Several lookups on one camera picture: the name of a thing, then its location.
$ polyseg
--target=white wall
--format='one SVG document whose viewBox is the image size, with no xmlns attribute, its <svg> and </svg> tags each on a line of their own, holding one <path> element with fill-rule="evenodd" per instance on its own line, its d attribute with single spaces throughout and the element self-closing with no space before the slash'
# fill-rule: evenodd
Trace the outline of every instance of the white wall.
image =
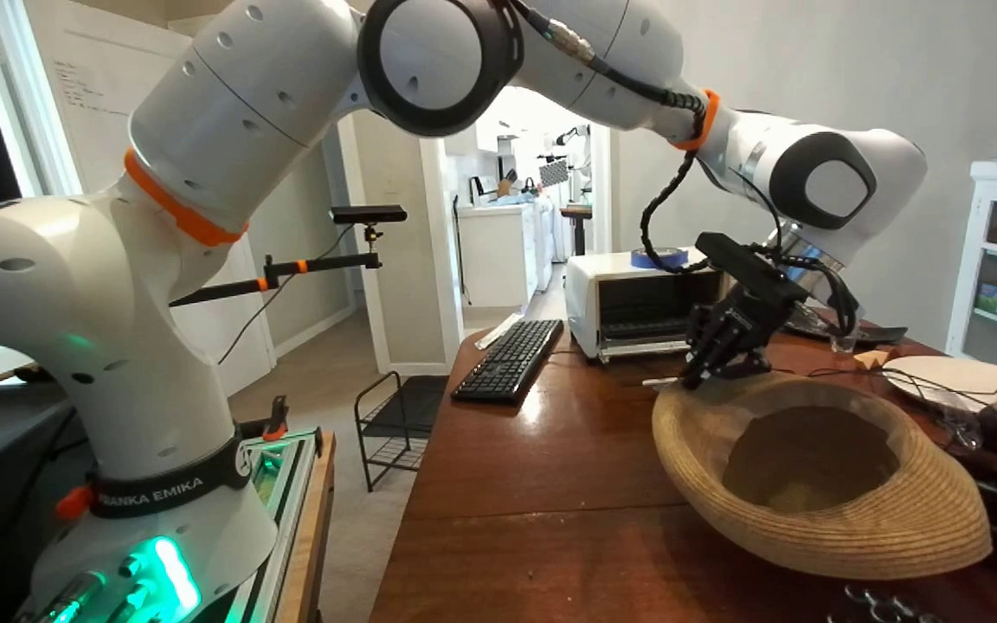
<svg viewBox="0 0 997 623">
<path fill-rule="evenodd" d="M 336 225 L 330 220 L 330 179 L 322 151 L 297 159 L 282 188 L 255 209 L 248 237 L 259 262 L 265 256 L 296 262 L 334 248 Z M 343 269 L 300 274 L 268 309 L 270 338 L 285 358 L 351 310 L 352 302 Z"/>
<path fill-rule="evenodd" d="M 678 0 L 688 84 L 730 107 L 762 107 L 844 128 L 892 128 L 927 151 L 910 209 L 868 242 L 847 282 L 880 323 L 944 343 L 968 163 L 997 159 L 997 5 L 906 0 Z M 615 136 L 615 248 L 637 246 L 637 214 L 676 173 L 678 156 L 651 136 Z M 741 240 L 769 219 L 696 173 L 666 204 L 653 240 L 691 242 L 704 229 Z"/>
<path fill-rule="evenodd" d="M 380 370 L 447 373 L 458 352 L 455 265 L 432 142 L 358 112 L 343 125 L 351 204 L 403 204 L 409 220 L 383 225 L 380 269 L 368 269 L 368 314 Z"/>
</svg>

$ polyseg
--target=green light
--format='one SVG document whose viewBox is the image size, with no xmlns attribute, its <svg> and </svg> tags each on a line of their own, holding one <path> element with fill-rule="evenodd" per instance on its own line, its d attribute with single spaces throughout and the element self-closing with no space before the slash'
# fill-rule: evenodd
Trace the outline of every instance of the green light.
<svg viewBox="0 0 997 623">
<path fill-rule="evenodd" d="M 128 570 L 134 582 L 125 600 L 134 608 L 132 620 L 179 623 L 200 606 L 184 549 L 171 535 L 140 542 L 128 557 Z"/>
<path fill-rule="evenodd" d="M 270 456 L 270 452 L 259 456 L 259 472 L 282 474 L 282 466 L 285 466 L 285 464 L 282 464 L 277 456 Z"/>
<path fill-rule="evenodd" d="M 179 600 L 179 608 L 184 608 L 179 616 L 188 616 L 192 608 L 199 608 L 200 597 L 199 597 L 199 590 L 192 582 L 192 570 L 184 564 L 179 547 L 174 540 L 155 540 L 155 557 L 159 557 L 168 577 L 176 590 L 176 600 Z"/>
<path fill-rule="evenodd" d="M 67 334 L 63 338 L 67 338 L 73 350 L 87 350 L 87 352 L 93 350 L 93 338 L 82 336 L 82 334 Z"/>
<path fill-rule="evenodd" d="M 52 623 L 73 623 L 73 620 L 81 616 L 82 602 L 87 602 L 87 600 L 69 602 L 67 608 L 57 614 Z"/>
</svg>

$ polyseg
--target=doorway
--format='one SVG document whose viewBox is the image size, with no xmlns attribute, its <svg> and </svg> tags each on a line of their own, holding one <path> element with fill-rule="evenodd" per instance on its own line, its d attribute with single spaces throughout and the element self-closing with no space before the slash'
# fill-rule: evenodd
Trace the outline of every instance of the doorway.
<svg viewBox="0 0 997 623">
<path fill-rule="evenodd" d="M 447 137 L 445 197 L 463 336 L 545 309 L 566 319 L 575 237 L 561 209 L 591 209 L 586 252 L 611 248 L 611 128 L 509 85 L 473 128 Z"/>
</svg>

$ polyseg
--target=wire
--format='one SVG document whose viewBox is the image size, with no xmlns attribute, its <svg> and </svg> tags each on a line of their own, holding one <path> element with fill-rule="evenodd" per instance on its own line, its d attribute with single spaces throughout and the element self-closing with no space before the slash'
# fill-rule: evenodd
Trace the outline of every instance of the wire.
<svg viewBox="0 0 997 623">
<path fill-rule="evenodd" d="M 668 262 L 660 261 L 660 252 L 658 252 L 653 242 L 651 242 L 649 225 L 651 225 L 651 219 L 658 214 L 658 209 L 678 192 L 678 182 L 687 179 L 687 173 L 691 170 L 691 163 L 696 163 L 696 156 L 688 151 L 688 156 L 682 159 L 682 165 L 676 170 L 676 177 L 668 179 L 668 188 L 640 211 L 640 246 L 643 246 L 643 256 L 649 256 L 658 269 L 668 269 L 668 274 L 687 274 L 687 269 L 682 269 L 682 265 L 668 265 Z"/>
<path fill-rule="evenodd" d="M 575 55 L 577 61 L 586 61 L 591 73 L 611 75 L 613 84 L 633 89 L 637 96 L 658 102 L 666 107 L 688 107 L 688 112 L 704 112 L 706 102 L 696 92 L 676 92 L 643 81 L 633 81 L 629 73 L 611 65 L 607 60 L 600 60 L 600 52 L 577 36 L 570 31 L 566 22 L 554 22 L 547 13 L 540 13 L 538 7 L 522 5 L 522 0 L 509 0 L 513 12 L 518 12 L 526 19 L 526 24 L 554 43 L 561 52 Z"/>
<path fill-rule="evenodd" d="M 325 252 L 319 252 L 316 261 L 325 261 L 341 248 L 341 242 L 348 240 L 348 233 L 352 233 L 352 225 L 341 229 L 341 237 L 334 240 L 334 246 Z M 246 325 L 231 336 L 228 350 L 217 358 L 217 366 L 236 352 L 236 345 L 241 343 L 241 336 L 253 330 L 253 323 L 289 291 L 296 277 L 282 282 L 282 286 L 246 319 Z"/>
<path fill-rule="evenodd" d="M 916 391 L 922 403 L 931 403 L 931 391 L 960 394 L 967 403 L 975 403 L 979 410 L 995 404 L 985 394 L 997 397 L 997 382 L 995 382 L 995 387 L 951 387 L 951 385 L 943 385 L 943 382 L 931 382 L 931 376 L 922 376 L 922 373 L 910 373 L 910 370 L 901 370 L 901 366 L 886 366 L 884 376 L 903 382 L 906 387 Z"/>
<path fill-rule="evenodd" d="M 859 310 L 859 302 L 856 294 L 847 291 L 847 285 L 822 261 L 794 261 L 784 252 L 784 220 L 779 220 L 779 211 L 775 204 L 769 202 L 769 195 L 762 195 L 747 177 L 739 173 L 739 179 L 769 209 L 772 220 L 775 220 L 775 246 L 769 248 L 769 261 L 775 265 L 800 265 L 800 269 L 817 269 L 825 274 L 826 286 L 830 286 L 830 309 L 838 314 L 838 325 L 835 334 L 838 336 L 847 336 L 856 330 L 856 310 Z"/>
<path fill-rule="evenodd" d="M 526 24 L 529 24 L 540 39 L 554 43 L 561 52 L 575 55 L 575 60 L 586 61 L 591 73 L 621 84 L 622 89 L 629 89 L 629 92 L 637 92 L 637 96 L 643 96 L 643 102 L 691 112 L 691 137 L 704 136 L 704 125 L 706 125 L 706 102 L 704 102 L 704 96 L 696 96 L 696 92 L 676 92 L 676 89 L 643 84 L 643 81 L 637 81 L 637 75 L 627 75 L 622 68 L 615 68 L 615 65 L 611 65 L 607 60 L 600 60 L 595 50 L 591 50 L 577 31 L 570 31 L 566 22 L 554 22 L 554 19 L 540 13 L 538 7 L 529 7 L 529 5 L 522 5 L 522 0 L 509 0 L 509 5 L 515 7 L 515 13 L 526 19 Z M 653 242 L 651 242 L 649 225 L 651 225 L 651 219 L 658 214 L 658 209 L 660 209 L 660 204 L 678 192 L 678 182 L 688 177 L 691 163 L 696 163 L 696 151 L 688 149 L 687 159 L 682 159 L 682 165 L 678 165 L 678 173 L 668 179 L 668 188 L 640 211 L 640 246 L 643 246 L 649 261 L 651 261 L 658 269 L 668 269 L 668 274 L 687 274 L 687 269 L 682 269 L 682 265 L 668 265 L 668 262 L 660 261 L 660 252 L 658 252 Z"/>
</svg>

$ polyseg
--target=microwave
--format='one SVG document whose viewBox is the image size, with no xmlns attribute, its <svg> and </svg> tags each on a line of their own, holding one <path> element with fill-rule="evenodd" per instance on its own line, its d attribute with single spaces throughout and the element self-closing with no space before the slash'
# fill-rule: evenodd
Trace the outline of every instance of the microwave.
<svg viewBox="0 0 997 623">
<path fill-rule="evenodd" d="M 633 262 L 629 252 L 600 252 L 567 261 L 567 334 L 575 345 L 600 365 L 611 358 L 682 352 L 687 323 L 696 304 L 721 297 L 721 274 L 668 274 Z"/>
</svg>

